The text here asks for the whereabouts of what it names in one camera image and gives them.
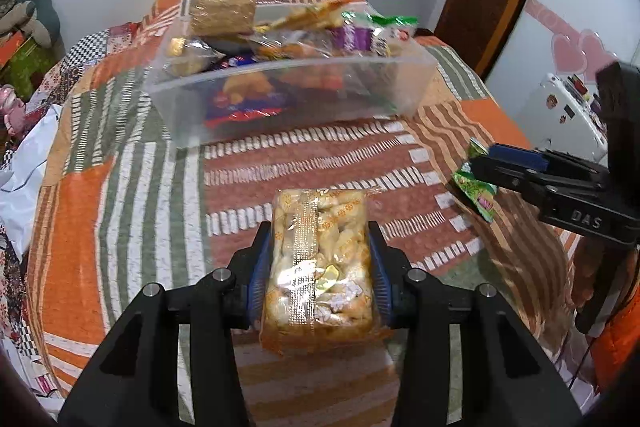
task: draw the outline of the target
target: clear plastic container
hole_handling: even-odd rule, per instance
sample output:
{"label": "clear plastic container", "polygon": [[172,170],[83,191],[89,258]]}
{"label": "clear plastic container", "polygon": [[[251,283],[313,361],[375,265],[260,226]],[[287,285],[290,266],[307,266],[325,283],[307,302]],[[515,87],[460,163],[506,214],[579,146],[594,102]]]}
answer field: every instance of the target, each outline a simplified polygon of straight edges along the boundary
{"label": "clear plastic container", "polygon": [[[258,6],[255,21],[276,20],[296,6]],[[166,51],[172,38],[189,34],[188,26],[188,18],[177,18],[165,32],[144,83],[178,148],[333,121],[393,114],[412,116],[437,67],[437,61],[411,39],[402,54],[392,58],[275,60],[175,78],[165,67]],[[297,78],[333,75],[341,79],[341,88],[331,92],[302,89],[276,115],[212,124],[210,113],[220,86],[231,77],[248,73],[263,73],[269,79],[283,74]]]}

